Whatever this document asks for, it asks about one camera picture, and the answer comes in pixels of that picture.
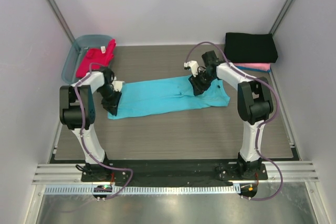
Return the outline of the cyan t-shirt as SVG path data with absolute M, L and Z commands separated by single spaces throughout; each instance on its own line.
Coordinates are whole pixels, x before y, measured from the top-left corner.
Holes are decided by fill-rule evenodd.
M 108 113 L 108 119 L 137 118 L 208 107 L 226 107 L 230 97 L 223 82 L 214 80 L 203 94 L 195 96 L 188 76 L 126 83 L 117 115 Z

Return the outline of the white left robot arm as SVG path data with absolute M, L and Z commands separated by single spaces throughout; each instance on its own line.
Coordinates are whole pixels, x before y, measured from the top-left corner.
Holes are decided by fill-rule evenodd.
M 82 172 L 83 182 L 105 182 L 112 176 L 107 154 L 94 127 L 96 110 L 93 94 L 99 93 L 102 107 L 116 116 L 122 87 L 123 82 L 116 80 L 114 72 L 101 66 L 98 70 L 89 70 L 78 82 L 59 89 L 60 121 L 73 132 L 85 154 L 85 164 L 76 165 L 76 169 Z

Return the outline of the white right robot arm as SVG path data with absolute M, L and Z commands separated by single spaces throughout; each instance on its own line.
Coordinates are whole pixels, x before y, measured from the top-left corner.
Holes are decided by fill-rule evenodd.
M 254 179 L 262 170 L 260 147 L 265 122 L 273 112 L 274 106 L 268 80 L 249 76 L 234 66 L 219 60 L 215 51 L 202 55 L 204 62 L 200 66 L 197 61 L 184 62 L 184 69 L 192 75 L 189 82 L 195 96 L 207 91 L 214 80 L 222 80 L 237 91 L 237 111 L 244 122 L 243 143 L 237 156 L 234 173 L 247 180 Z

